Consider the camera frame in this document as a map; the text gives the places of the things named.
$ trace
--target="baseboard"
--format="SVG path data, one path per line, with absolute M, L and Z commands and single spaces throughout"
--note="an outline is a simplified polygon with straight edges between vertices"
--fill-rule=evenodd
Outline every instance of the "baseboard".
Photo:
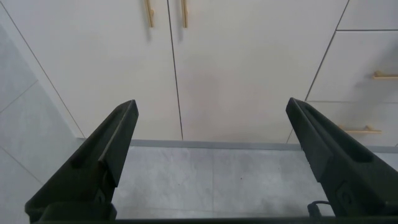
M 163 140 L 131 140 L 131 146 L 142 147 L 184 147 L 206 149 L 257 149 L 279 151 L 301 151 L 299 144 L 261 143 L 261 142 L 205 142 L 205 141 L 163 141 Z M 367 146 L 372 152 L 398 153 L 398 147 Z

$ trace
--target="gold cabinet handle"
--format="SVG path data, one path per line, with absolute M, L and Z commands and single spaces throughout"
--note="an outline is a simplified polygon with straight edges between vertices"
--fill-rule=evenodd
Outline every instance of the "gold cabinet handle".
M 362 130 L 348 130 L 344 129 L 343 125 L 339 125 L 339 128 L 341 128 L 343 131 L 349 134 L 381 134 L 381 130 L 376 130 L 372 128 L 370 125 L 366 125 L 364 129 Z
M 375 80 L 398 79 L 398 75 L 386 75 L 381 71 L 375 71 L 372 78 Z
M 181 0 L 182 8 L 182 27 L 188 27 L 188 10 L 187 10 L 187 0 Z
M 150 8 L 150 0 L 144 0 L 144 1 L 145 1 L 145 9 L 146 9 L 147 15 L 148 15 L 149 27 L 153 27 L 155 11 Z

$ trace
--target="white cabinet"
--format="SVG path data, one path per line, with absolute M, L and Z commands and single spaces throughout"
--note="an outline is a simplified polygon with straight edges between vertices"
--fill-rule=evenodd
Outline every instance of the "white cabinet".
M 167 1 L 3 0 L 61 99 L 88 137 L 135 99 L 136 139 L 181 140 Z
M 310 102 L 310 104 L 365 146 L 395 146 L 398 143 L 397 103 Z M 366 126 L 376 131 L 367 131 Z M 299 143 L 294 132 L 288 143 Z
M 346 0 L 169 1 L 184 140 L 283 142 Z
M 338 31 L 307 100 L 398 103 L 397 62 L 398 31 Z
M 350 0 L 338 30 L 398 29 L 397 0 Z

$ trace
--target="drawer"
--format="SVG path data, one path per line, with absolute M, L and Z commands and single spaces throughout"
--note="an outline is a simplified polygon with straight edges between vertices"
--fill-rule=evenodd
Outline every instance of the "drawer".
M 350 0 L 338 30 L 398 29 L 397 0 Z
M 364 130 L 366 126 L 381 133 L 350 134 L 365 146 L 395 146 L 398 143 L 398 104 L 378 105 L 362 103 L 321 103 L 310 104 L 337 125 L 350 131 Z M 299 143 L 294 132 L 288 143 Z
M 398 102 L 398 31 L 340 31 L 326 53 L 308 101 Z

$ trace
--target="floor tile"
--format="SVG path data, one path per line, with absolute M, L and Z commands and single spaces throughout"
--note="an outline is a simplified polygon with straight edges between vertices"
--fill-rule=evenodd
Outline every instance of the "floor tile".
M 35 75 L 7 32 L 0 27 L 0 111 L 34 82 Z
M 238 212 L 213 212 L 213 218 L 263 218 L 268 214 L 263 213 L 238 213 Z
M 215 212 L 308 216 L 309 203 L 327 200 L 303 152 L 219 149 L 214 162 Z
M 375 153 L 375 155 L 395 170 L 398 170 L 398 153 Z
M 113 203 L 212 211 L 212 165 L 211 149 L 132 147 Z
M 41 184 L 0 148 L 1 223 L 29 223 L 25 203 Z
M 79 143 L 40 83 L 0 113 L 0 146 L 42 183 L 76 151 Z
M 118 210 L 117 219 L 141 219 L 141 218 L 212 218 L 213 212 L 176 210 L 176 209 L 156 209 L 156 208 L 116 208 Z

